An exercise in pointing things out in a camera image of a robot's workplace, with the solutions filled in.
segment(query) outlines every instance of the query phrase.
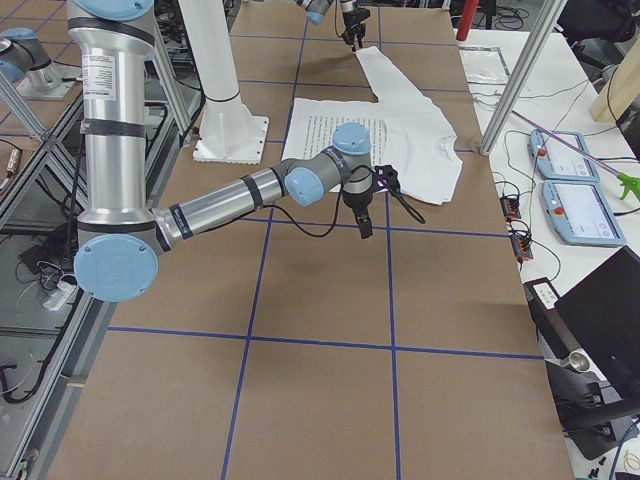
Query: green grabber tool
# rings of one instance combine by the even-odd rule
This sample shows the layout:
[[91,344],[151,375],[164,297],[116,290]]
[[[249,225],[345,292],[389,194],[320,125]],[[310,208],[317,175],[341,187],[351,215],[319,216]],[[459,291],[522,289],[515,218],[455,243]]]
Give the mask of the green grabber tool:
[[633,192],[633,194],[636,196],[636,198],[638,200],[640,200],[640,178],[632,177],[631,175],[627,175],[626,173],[623,173],[623,172],[620,172],[619,170],[616,170],[611,165],[608,165],[608,164],[604,163],[602,160],[600,160],[600,159],[588,154],[587,152],[579,149],[578,147],[576,147],[574,145],[571,145],[569,142],[567,142],[566,140],[562,139],[561,137],[559,137],[555,133],[547,130],[544,127],[541,127],[540,125],[538,125],[534,121],[529,120],[527,117],[525,117],[524,115],[516,112],[515,110],[513,110],[511,113],[513,113],[520,120],[524,120],[525,122],[527,122],[532,127],[537,128],[541,132],[549,135],[549,137],[551,137],[554,140],[560,142],[561,144],[563,144],[567,148],[570,148],[574,152],[578,152],[584,158],[592,161],[593,163],[595,163],[596,165],[601,167],[603,170],[606,170],[610,174],[615,175],[615,177],[622,182],[620,185],[624,187],[624,191],[622,192],[622,196],[620,197],[622,200],[627,198],[627,195],[629,195],[629,192]]

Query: wooden block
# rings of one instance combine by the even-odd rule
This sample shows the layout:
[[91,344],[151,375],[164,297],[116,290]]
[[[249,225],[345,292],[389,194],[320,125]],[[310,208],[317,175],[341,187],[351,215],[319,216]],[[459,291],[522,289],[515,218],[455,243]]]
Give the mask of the wooden block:
[[589,109],[596,122],[615,122],[640,94],[640,44],[636,43]]

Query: black monitor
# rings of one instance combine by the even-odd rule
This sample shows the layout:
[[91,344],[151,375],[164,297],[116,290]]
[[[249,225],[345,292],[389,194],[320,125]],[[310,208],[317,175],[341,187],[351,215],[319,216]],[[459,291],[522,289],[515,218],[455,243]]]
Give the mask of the black monitor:
[[640,257],[621,248],[555,308],[618,394],[640,399]]

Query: grid of blue tape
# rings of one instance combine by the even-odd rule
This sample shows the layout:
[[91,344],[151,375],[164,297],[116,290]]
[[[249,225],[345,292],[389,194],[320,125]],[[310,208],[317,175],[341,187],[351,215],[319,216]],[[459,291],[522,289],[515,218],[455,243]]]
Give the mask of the grid of blue tape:
[[[11,18],[11,15],[18,11],[23,5],[25,5],[29,0],[23,0],[13,12],[11,12],[6,18]],[[37,31],[46,25],[50,21],[60,21],[53,20],[52,17],[62,8],[65,4],[61,2],[61,5],[58,9],[56,9],[49,18],[45,19],[43,23],[36,29]],[[380,16],[380,10],[378,10],[378,48],[382,51],[384,43],[413,43],[413,42],[382,42],[382,18]],[[296,79],[293,82],[293,94],[291,107],[289,109],[289,115],[287,119],[287,128],[285,131],[289,131],[289,124],[291,122],[291,116],[293,113],[293,100],[295,99],[296,89],[298,86],[302,85],[312,85],[312,84],[302,84],[298,82],[300,67],[302,63],[302,53],[304,51],[305,39],[310,40],[311,38],[307,37],[307,25],[305,24],[304,36],[302,38],[302,43],[300,46],[300,52],[298,57],[298,65],[296,70]],[[335,41],[342,42],[342,40],[327,40],[327,41]],[[43,42],[45,43],[58,43],[62,44],[63,42]],[[65,48],[58,54],[58,56],[54,59],[57,60],[64,54],[66,49],[71,45],[71,42],[66,43]],[[455,45],[448,44],[432,44],[432,43],[415,43],[419,45],[430,45],[430,46],[442,46],[442,47],[451,47]],[[258,82],[258,83],[285,83],[287,82]],[[452,92],[452,93],[466,93],[466,90],[443,90],[443,89],[422,89],[424,92]],[[6,120],[8,115],[5,116],[0,121],[0,126]],[[285,141],[269,141],[268,143],[280,143],[283,144]],[[471,152],[471,150],[464,149],[456,149],[457,152]],[[253,335],[253,325],[255,321],[255,315],[257,310],[257,305],[260,297],[260,287],[262,284],[262,276],[264,273],[265,262],[267,258],[267,252],[269,249],[269,241],[271,236],[271,229],[274,224],[277,223],[290,223],[286,220],[276,220],[273,218],[273,210],[271,211],[268,219],[243,219],[244,221],[254,221],[254,222],[264,222],[267,224],[267,229],[265,232],[264,243],[262,247],[262,255],[260,260],[260,266],[258,270],[258,277],[256,280],[256,287],[253,297],[253,304],[251,309],[251,317],[249,320],[249,326],[247,328],[246,335],[232,335],[232,334],[221,334],[221,333],[210,333],[210,332],[195,332],[195,331],[178,331],[178,330],[162,330],[162,329],[151,329],[151,328],[134,328],[134,327],[110,327],[110,331],[114,332],[130,332],[130,333],[146,333],[146,334],[162,334],[162,335],[178,335],[178,336],[195,336],[195,337],[210,337],[210,338],[219,338],[219,339],[232,339],[232,340],[241,340],[244,341],[244,350],[242,355],[242,363],[240,368],[240,375],[238,378],[238,384],[236,388],[236,395],[234,399],[233,411],[231,415],[231,422],[229,425],[229,433],[227,436],[227,444],[224,456],[224,462],[222,471],[220,474],[221,480],[226,480],[227,472],[229,467],[229,462],[231,459],[231,450],[233,446],[233,437],[235,433],[235,426],[238,416],[238,410],[240,408],[240,400],[242,396],[242,387],[244,385],[244,377],[247,368],[247,363],[250,354],[250,347],[252,342],[271,342],[271,343],[284,343],[284,344],[299,344],[299,345],[315,345],[315,346],[332,346],[332,347],[342,347],[342,348],[363,348],[363,349],[374,349],[374,350],[383,350],[389,351],[391,355],[391,378],[392,378],[392,388],[393,388],[393,418],[394,418],[394,444],[395,444],[395,457],[396,457],[396,480],[402,479],[402,461],[401,461],[401,442],[400,442],[400,418],[399,418],[399,399],[398,399],[398,369],[397,369],[397,352],[417,352],[417,353],[426,353],[426,354],[441,354],[441,355],[463,355],[463,356],[475,356],[475,357],[493,357],[493,358],[507,358],[507,359],[521,359],[521,360],[542,360],[541,356],[537,355],[523,355],[523,354],[509,354],[509,353],[498,353],[498,352],[481,352],[481,351],[463,351],[463,350],[449,350],[449,349],[434,349],[434,348],[420,348],[420,347],[406,347],[396,344],[396,335],[395,335],[395,311],[394,311],[394,286],[393,286],[393,253],[392,253],[392,235],[393,231],[406,231],[406,232],[421,232],[421,233],[433,233],[433,234],[444,234],[444,235],[471,235],[471,236],[484,236],[484,237],[498,237],[498,238],[507,238],[506,234],[491,234],[491,233],[481,233],[481,232],[457,232],[457,231],[447,231],[447,230],[432,230],[432,229],[419,229],[419,228],[403,228],[403,227],[392,227],[390,220],[390,207],[389,207],[389,196],[385,194],[385,210],[386,210],[386,226],[385,227],[375,227],[377,230],[386,231],[387,238],[387,267],[388,267],[388,281],[389,281],[389,328],[390,328],[390,345],[374,345],[374,344],[366,344],[366,343],[350,343],[350,342],[329,342],[329,341],[320,341],[320,340],[306,340],[306,339],[293,339],[293,338],[278,338],[278,337],[262,337],[262,336],[254,336]],[[319,223],[311,223],[311,222],[300,222],[305,225],[323,225]],[[339,224],[337,227],[342,228],[357,228],[355,225],[344,225]]]

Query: table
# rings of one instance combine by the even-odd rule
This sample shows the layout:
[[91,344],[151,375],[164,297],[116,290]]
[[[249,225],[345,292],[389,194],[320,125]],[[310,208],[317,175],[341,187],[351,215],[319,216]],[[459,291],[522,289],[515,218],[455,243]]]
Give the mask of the table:
[[[506,64],[513,69],[517,57],[526,41],[524,32],[483,32],[472,30],[465,46],[499,47],[505,58]],[[611,129],[612,125],[597,123],[591,120],[589,107],[595,100],[597,93],[590,82],[585,82],[587,77],[571,53],[566,41],[560,34],[552,34],[543,49],[543,53],[536,63],[528,81],[521,93],[522,98],[515,106],[515,110],[531,118],[535,122],[548,129],[560,129],[564,131],[578,131],[586,134],[586,142],[589,151],[596,157],[631,156],[630,150],[622,134],[617,129]],[[502,91],[503,87],[470,84],[472,93],[489,94]],[[551,97],[540,98],[540,95],[548,95],[561,90],[570,89]],[[496,102],[498,97],[479,97],[485,102]],[[493,109],[476,102],[477,118],[481,129],[484,129],[491,118]],[[490,154],[491,166],[496,181],[504,175],[510,182],[515,183],[521,191],[531,188],[531,180],[518,173],[511,166],[531,174],[532,161],[527,151],[527,138],[519,133],[506,133],[509,131],[530,132],[532,128],[525,122],[511,117],[505,126],[495,148]],[[613,163],[615,168],[621,169],[633,176],[640,175],[640,164],[634,161]],[[621,201],[619,196],[622,189],[619,181],[613,175],[600,169],[601,186],[607,196],[607,201],[614,212],[627,211],[637,207],[637,199],[631,195],[627,200]],[[615,248],[598,247],[574,247],[565,245],[553,231],[553,227],[545,212],[540,195],[540,182],[538,174],[535,175],[538,186],[534,188],[534,195],[523,197],[520,207],[524,220],[531,225],[533,238],[555,252],[561,262],[561,270],[557,279],[553,281],[554,287],[561,295],[568,292],[574,285],[580,282],[596,267],[617,251]],[[502,191],[502,185],[497,185],[498,192]],[[507,193],[513,193],[511,187],[507,187]],[[627,215],[618,217],[618,222],[624,231],[628,245],[640,252],[640,216]],[[521,271],[523,282],[540,277],[553,277],[558,268],[557,261],[552,255],[537,245],[533,245],[534,259],[525,262]],[[639,442],[629,442],[628,448],[638,451]],[[601,471],[609,472],[613,460],[613,452],[607,454],[607,462],[599,465],[596,461],[587,461],[577,450],[573,442],[567,441],[571,452],[573,469],[577,477],[585,476],[592,468],[599,467]]]
[[[572,478],[446,12],[372,9],[377,45],[443,109],[464,161],[454,201],[385,195],[360,241],[280,213],[180,245],[117,307],[48,478]],[[248,2],[232,30],[244,102],[280,158],[293,98],[375,101],[331,21]],[[255,167],[178,159],[161,206]],[[322,229],[332,199],[281,203]]]

